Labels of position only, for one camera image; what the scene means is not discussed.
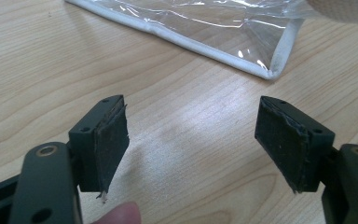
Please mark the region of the beige round object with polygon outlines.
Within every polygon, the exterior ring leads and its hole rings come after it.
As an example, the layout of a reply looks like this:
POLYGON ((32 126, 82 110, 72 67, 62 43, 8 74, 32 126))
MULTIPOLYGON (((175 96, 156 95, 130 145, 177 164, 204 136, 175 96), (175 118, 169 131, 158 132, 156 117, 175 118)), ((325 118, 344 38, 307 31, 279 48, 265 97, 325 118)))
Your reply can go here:
POLYGON ((333 21, 358 23, 358 0, 306 0, 318 13, 333 21))

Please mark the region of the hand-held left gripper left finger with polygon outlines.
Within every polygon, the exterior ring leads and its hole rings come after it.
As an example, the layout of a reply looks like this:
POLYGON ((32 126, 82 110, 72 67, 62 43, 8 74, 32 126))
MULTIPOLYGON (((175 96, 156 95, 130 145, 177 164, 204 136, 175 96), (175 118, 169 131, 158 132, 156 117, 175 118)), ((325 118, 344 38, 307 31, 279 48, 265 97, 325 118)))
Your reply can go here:
POLYGON ((121 95, 98 102, 68 133, 24 157, 9 224, 82 224, 78 193, 109 190, 129 146, 121 95))

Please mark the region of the clear plastic bag white trim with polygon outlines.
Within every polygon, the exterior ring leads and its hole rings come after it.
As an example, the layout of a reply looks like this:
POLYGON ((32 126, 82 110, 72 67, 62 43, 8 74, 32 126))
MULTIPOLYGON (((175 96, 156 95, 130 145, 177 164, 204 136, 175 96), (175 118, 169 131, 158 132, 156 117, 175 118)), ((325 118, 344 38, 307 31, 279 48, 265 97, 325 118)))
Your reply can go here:
POLYGON ((307 0, 64 0, 266 80, 278 78, 307 0))

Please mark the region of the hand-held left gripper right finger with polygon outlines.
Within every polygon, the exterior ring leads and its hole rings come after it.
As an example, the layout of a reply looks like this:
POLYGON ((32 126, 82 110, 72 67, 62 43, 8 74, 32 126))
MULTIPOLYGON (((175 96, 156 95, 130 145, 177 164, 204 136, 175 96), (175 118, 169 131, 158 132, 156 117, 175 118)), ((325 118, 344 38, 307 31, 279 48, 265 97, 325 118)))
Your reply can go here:
POLYGON ((333 147, 335 134, 284 100, 260 98, 255 139, 296 193, 323 184, 327 224, 358 224, 358 145, 333 147))

